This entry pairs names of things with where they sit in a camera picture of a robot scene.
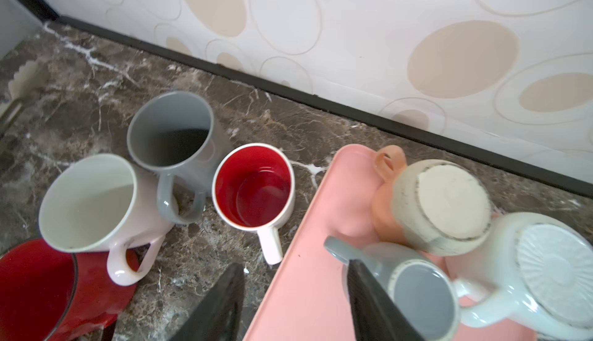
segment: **dark marble surface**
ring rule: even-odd
[[[29,59],[46,61],[51,78],[0,140],[0,255],[40,236],[41,200],[72,162],[100,152],[130,159],[126,130],[132,116],[150,98],[173,90],[203,95],[235,146],[269,143],[293,161],[296,206],[280,230],[285,249],[333,154],[351,143],[373,149],[396,144],[409,162],[440,158],[461,164],[478,176],[502,211],[544,213],[593,240],[593,200],[70,27],[50,24],[0,61],[0,102],[8,100],[8,81]],[[187,204],[187,198],[180,198]],[[242,337],[275,269],[263,260],[257,236],[225,225],[209,201],[203,222],[175,226],[167,235],[152,270],[119,318],[115,340],[166,340],[231,262],[242,262],[249,271]],[[95,333],[86,338],[98,337]]]

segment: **plastic tray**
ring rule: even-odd
[[[286,256],[267,290],[246,341],[354,341],[350,304],[342,287],[342,264],[323,248],[328,235],[356,247],[378,241],[371,200],[381,186],[375,151],[359,144],[340,149],[331,162]],[[430,257],[439,265],[441,258]],[[455,341],[534,340],[536,334],[510,320],[482,329],[460,326]]]

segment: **wall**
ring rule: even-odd
[[[41,23],[16,0],[0,0],[0,58],[19,44]]]
[[[593,0],[48,0],[62,14],[593,182]]]

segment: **black object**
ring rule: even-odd
[[[362,261],[350,261],[347,278],[358,341],[424,341]]]
[[[170,341],[234,341],[244,291],[243,266],[230,264]]]
[[[230,264],[170,341],[234,341],[243,305],[242,269]],[[357,341],[425,341],[360,260],[350,261],[348,294]]]
[[[109,324],[107,327],[103,329],[101,333],[101,341],[111,341],[113,339],[113,334],[115,333],[115,326],[117,321]]]

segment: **white mug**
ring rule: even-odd
[[[292,215],[295,175],[288,158],[269,144],[245,144],[219,164],[212,202],[227,224],[256,232],[270,265],[282,261],[278,229]]]
[[[39,211],[48,245],[70,253],[109,251],[107,272],[120,286],[148,273],[173,226],[158,212],[156,177],[115,154],[70,166],[49,187]],[[134,271],[126,250],[145,244],[150,248]]]
[[[539,213],[495,219],[486,241],[446,258],[461,322],[486,327],[509,318],[562,340],[593,337],[593,247],[566,224]]]

